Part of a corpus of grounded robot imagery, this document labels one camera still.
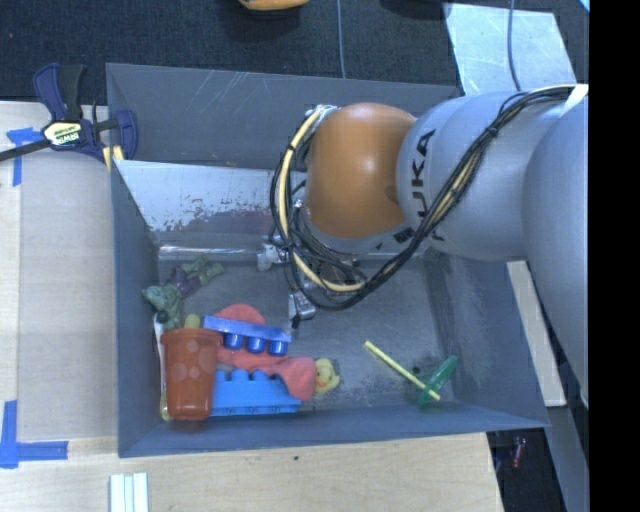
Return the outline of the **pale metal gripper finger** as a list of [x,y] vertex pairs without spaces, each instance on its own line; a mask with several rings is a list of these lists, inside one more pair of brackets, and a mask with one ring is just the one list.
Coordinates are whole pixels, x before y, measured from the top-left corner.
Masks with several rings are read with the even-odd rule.
[[257,254],[257,270],[266,272],[275,265],[281,264],[280,250],[277,246],[265,243],[262,250]]
[[316,315],[316,307],[301,292],[289,294],[288,316],[292,329],[297,329],[301,322],[311,320]]

